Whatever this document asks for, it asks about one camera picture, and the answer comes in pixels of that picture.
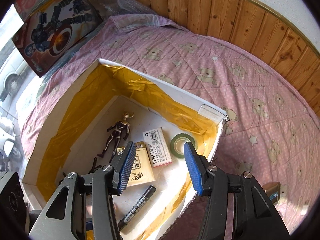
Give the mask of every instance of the black marker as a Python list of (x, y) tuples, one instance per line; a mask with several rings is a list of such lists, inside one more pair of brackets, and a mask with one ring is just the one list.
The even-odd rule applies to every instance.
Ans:
[(134, 207), (122, 218), (119, 223), (118, 227), (119, 230), (124, 228), (128, 222), (135, 216), (136, 213), (145, 205), (145, 203), (151, 198), (153, 193), (156, 191), (156, 188), (154, 186), (149, 186), (148, 189), (143, 193), (141, 198), (138, 200), (138, 202), (134, 205)]

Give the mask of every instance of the wooden headboard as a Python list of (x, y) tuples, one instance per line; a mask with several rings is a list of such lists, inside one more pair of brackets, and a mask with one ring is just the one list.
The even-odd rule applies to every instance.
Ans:
[(255, 55), (298, 90), (320, 117), (319, 52), (285, 18), (248, 0), (137, 1), (193, 33), (229, 41)]

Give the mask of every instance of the toy box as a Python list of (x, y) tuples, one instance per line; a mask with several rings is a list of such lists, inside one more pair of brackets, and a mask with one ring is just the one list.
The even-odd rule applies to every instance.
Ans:
[(41, 77), (100, 23), (100, 16), (88, 0), (50, 0), (30, 16), (12, 41)]

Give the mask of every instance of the small packet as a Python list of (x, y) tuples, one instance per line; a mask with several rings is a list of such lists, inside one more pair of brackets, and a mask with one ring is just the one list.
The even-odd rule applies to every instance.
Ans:
[[(137, 142), (135, 145), (136, 156), (132, 165), (132, 170), (127, 185), (128, 187), (155, 181), (145, 143)], [(122, 154), (123, 151), (124, 147), (117, 148), (118, 154)]]
[(165, 142), (162, 129), (157, 128), (143, 133), (152, 167), (172, 163), (168, 146)]

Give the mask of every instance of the parked car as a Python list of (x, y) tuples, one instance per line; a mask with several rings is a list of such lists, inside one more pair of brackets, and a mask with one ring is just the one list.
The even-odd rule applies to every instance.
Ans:
[(14, 48), (0, 68), (0, 101), (3, 102), (8, 95), (15, 95), (19, 91), (19, 77), (27, 67), (28, 63), (18, 49)]
[(0, 171), (12, 171), (20, 166), (23, 153), (17, 148), (14, 124), (8, 118), (0, 117)]

